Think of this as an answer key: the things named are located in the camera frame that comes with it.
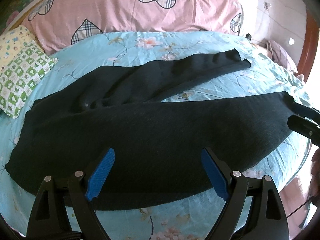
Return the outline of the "person's right hand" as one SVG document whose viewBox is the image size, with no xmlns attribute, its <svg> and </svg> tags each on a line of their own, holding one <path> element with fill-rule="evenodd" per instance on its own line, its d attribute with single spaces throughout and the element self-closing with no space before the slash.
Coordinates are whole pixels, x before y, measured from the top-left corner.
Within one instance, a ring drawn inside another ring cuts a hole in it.
<svg viewBox="0 0 320 240">
<path fill-rule="evenodd" d="M 311 182 L 310 182 L 310 196 L 311 202 L 314 206 L 319 208 L 319 152 L 320 149 L 318 148 L 314 153 L 311 161 L 312 161 L 312 168 L 311 168 Z"/>
</svg>

